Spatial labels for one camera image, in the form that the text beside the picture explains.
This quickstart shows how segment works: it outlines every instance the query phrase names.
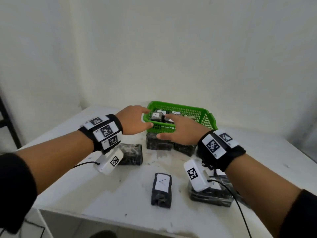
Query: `green basket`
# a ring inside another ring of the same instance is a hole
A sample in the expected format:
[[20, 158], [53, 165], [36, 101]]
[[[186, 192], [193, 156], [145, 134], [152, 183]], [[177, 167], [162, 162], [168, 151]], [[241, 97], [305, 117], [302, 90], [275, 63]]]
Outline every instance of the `green basket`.
[[196, 122], [210, 129], [218, 129], [216, 126], [216, 120], [214, 116], [211, 113], [209, 113], [208, 110], [204, 108], [196, 108], [191, 106], [185, 106], [185, 105], [174, 104], [174, 103], [165, 103], [160, 101], [152, 101], [151, 103], [149, 103], [147, 108], [151, 110], [151, 112], [148, 114], [145, 114], [143, 116], [143, 120], [145, 122], [151, 122], [154, 124], [152, 128], [147, 130], [147, 132], [172, 133], [175, 131], [174, 124], [161, 123], [161, 122], [149, 120], [149, 117], [152, 116], [152, 113], [156, 109], [162, 109], [166, 111], [178, 111], [178, 112], [181, 112], [182, 115], [195, 116]]

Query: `small white box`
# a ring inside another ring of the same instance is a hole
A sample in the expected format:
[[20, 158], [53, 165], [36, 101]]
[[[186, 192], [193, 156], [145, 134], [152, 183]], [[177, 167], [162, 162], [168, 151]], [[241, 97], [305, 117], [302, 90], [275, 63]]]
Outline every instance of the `small white box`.
[[99, 165], [93, 164], [93, 167], [100, 173], [105, 175], [110, 174], [123, 158], [123, 153], [119, 148], [114, 148], [107, 156], [101, 155], [96, 162]]
[[207, 174], [204, 174], [204, 167], [201, 164], [200, 159], [190, 159], [184, 163], [184, 169], [188, 175], [188, 178], [192, 184], [192, 187], [196, 192], [200, 192], [210, 187], [208, 183]]

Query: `tabletop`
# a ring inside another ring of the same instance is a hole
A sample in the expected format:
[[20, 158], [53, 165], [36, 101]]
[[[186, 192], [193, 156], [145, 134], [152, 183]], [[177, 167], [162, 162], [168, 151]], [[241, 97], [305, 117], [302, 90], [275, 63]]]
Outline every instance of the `tabletop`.
[[[64, 123], [27, 144], [29, 147], [75, 131], [81, 124], [98, 115], [118, 110], [91, 106]], [[251, 130], [221, 127], [247, 153], [290, 182], [317, 194], [314, 180], [317, 166], [284, 138]], [[122, 143], [142, 144], [141, 166], [117, 166], [105, 176], [86, 164], [70, 170], [34, 203], [46, 209], [88, 219], [188, 237], [247, 237], [240, 211], [235, 203], [230, 208], [194, 202], [189, 199], [188, 177], [183, 168], [190, 158], [175, 150], [147, 150], [146, 132], [123, 136]], [[100, 156], [94, 152], [82, 162]], [[172, 176], [170, 209], [151, 205], [151, 193], [156, 172]], [[254, 212], [241, 205], [253, 237], [271, 237]]]

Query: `white wall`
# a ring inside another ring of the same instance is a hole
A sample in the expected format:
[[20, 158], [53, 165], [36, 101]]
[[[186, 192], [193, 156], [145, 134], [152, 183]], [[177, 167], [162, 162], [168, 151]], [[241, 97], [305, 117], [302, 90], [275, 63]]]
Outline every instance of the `white wall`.
[[74, 57], [68, 0], [0, 0], [0, 90], [24, 144], [81, 111]]
[[317, 0], [70, 0], [81, 103], [161, 100], [290, 136], [317, 97]]

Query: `cable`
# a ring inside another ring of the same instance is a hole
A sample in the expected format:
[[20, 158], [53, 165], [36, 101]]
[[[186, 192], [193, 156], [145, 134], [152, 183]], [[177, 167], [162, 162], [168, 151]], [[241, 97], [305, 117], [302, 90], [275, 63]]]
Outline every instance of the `cable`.
[[81, 165], [83, 165], [83, 164], [89, 164], [89, 163], [94, 163], [94, 164], [96, 164], [96, 165], [100, 165], [100, 163], [98, 163], [98, 162], [96, 162], [96, 161], [89, 161], [89, 162], [85, 162], [85, 163], [82, 163], [82, 164], [75, 165], [73, 168], [76, 168], [76, 167], [81, 166]]
[[249, 230], [249, 227], [248, 227], [248, 225], [247, 225], [247, 222], [246, 222], [246, 220], [245, 220], [245, 218], [244, 218], [243, 212], [242, 212], [242, 210], [241, 210], [241, 208], [240, 208], [240, 205], [239, 205], [239, 203], [238, 203], [238, 201], [237, 201], [235, 195], [229, 190], [229, 188], [228, 188], [227, 186], [225, 186], [224, 184], [222, 184], [220, 181], [217, 181], [217, 180], [207, 180], [207, 181], [208, 181], [208, 182], [215, 181], [215, 182], [221, 184], [224, 188], [226, 188], [226, 189], [229, 191], [229, 193], [230, 193], [230, 194], [232, 195], [232, 197], [235, 199], [235, 201], [236, 201], [236, 203], [237, 203], [237, 205], [238, 205], [238, 207], [239, 207], [239, 210], [240, 210], [240, 212], [241, 212], [242, 218], [243, 218], [243, 220], [244, 220], [244, 224], [245, 224], [245, 226], [247, 227], [249, 236], [250, 236], [250, 238], [252, 238], [251, 233], [250, 233], [250, 230]]
[[27, 219], [24, 219], [24, 222], [27, 223], [27, 224], [30, 224], [30, 225], [34, 225], [34, 226], [36, 226], [36, 227], [38, 227], [38, 228], [42, 228], [43, 231], [42, 231], [42, 234], [41, 234], [41, 237], [40, 237], [40, 238], [43, 237], [43, 234], [44, 234], [44, 231], [45, 231], [45, 227], [44, 227], [44, 226], [40, 226], [40, 225], [38, 225], [38, 224], [35, 224], [35, 223], [31, 222], [31, 221], [28, 221]]
[[0, 237], [2, 236], [4, 231], [5, 231], [5, 228], [3, 228], [2, 231], [0, 232]]

